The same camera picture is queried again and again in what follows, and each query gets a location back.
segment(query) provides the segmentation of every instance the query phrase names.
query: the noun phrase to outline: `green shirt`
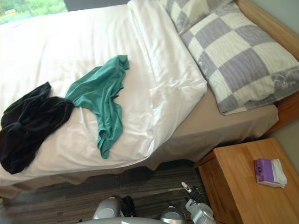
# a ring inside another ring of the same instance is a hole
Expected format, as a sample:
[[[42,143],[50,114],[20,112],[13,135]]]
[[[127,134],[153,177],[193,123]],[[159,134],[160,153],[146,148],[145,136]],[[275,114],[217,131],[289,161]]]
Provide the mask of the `green shirt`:
[[[65,95],[75,106],[86,108],[96,115],[98,148],[104,159],[108,158],[109,149],[123,131],[121,106],[114,102],[114,98],[123,88],[122,80],[128,68],[126,55],[115,56],[74,82]]]

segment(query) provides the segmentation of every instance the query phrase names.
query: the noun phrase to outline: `wooden bed frame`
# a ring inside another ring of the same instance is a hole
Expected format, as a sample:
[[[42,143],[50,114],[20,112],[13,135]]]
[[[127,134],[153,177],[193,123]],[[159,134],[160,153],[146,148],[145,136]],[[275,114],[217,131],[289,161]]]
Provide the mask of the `wooden bed frame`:
[[[242,12],[299,61],[299,36],[249,0],[236,0]],[[275,103],[279,121],[266,132],[269,134],[299,118],[299,92]]]

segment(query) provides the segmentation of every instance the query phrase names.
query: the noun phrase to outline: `gray carpet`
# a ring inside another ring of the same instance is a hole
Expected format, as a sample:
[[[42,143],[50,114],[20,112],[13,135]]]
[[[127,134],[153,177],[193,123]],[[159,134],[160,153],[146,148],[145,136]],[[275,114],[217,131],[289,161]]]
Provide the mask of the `gray carpet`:
[[[91,177],[80,185],[61,183],[3,200],[0,205],[1,224],[73,224],[90,220],[98,204],[113,195],[131,196],[139,217],[159,219],[168,206],[184,210],[188,224],[190,213],[185,210],[188,198],[181,181],[198,187],[203,202],[208,204],[202,180],[193,163],[163,163],[156,171],[135,168],[120,175]]]

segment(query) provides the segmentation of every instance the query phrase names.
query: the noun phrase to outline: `checkered pillowcase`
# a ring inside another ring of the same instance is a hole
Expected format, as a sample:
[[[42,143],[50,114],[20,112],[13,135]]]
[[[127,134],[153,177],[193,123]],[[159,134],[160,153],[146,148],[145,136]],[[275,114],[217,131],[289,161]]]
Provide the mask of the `checkered pillowcase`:
[[[182,35],[220,5],[232,0],[159,0]]]
[[[268,105],[299,90],[299,62],[235,3],[217,9],[182,39],[223,114]]]

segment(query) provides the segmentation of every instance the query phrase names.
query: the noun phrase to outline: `tissue box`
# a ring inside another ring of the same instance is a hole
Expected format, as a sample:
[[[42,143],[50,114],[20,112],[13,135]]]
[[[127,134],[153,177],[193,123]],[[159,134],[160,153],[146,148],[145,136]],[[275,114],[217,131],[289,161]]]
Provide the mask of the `tissue box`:
[[[254,165],[256,170],[256,182],[275,188],[284,188],[286,185],[286,177],[279,159],[269,160],[260,158],[254,160]]]

